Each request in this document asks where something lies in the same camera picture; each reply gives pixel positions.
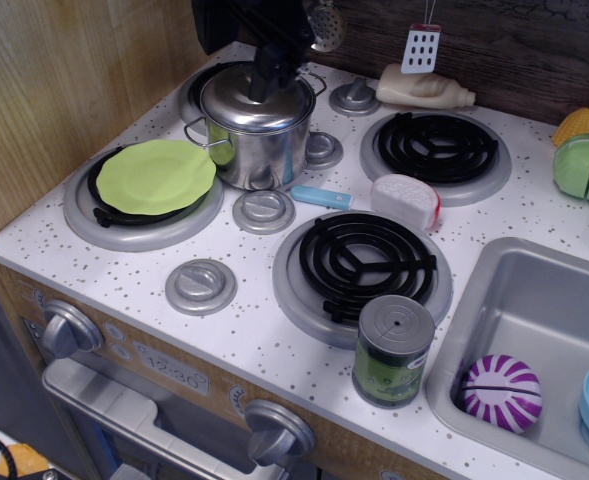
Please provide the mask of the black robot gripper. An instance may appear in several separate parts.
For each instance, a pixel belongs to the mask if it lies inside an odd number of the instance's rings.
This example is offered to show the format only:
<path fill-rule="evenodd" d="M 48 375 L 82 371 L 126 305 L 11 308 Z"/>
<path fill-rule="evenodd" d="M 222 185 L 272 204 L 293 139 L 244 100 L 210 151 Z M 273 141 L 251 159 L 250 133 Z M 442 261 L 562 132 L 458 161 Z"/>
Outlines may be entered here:
<path fill-rule="evenodd" d="M 314 33 L 301 1 L 192 1 L 197 38 L 206 54 L 236 41 L 243 28 L 259 47 L 248 98 L 262 103 L 294 79 Z"/>

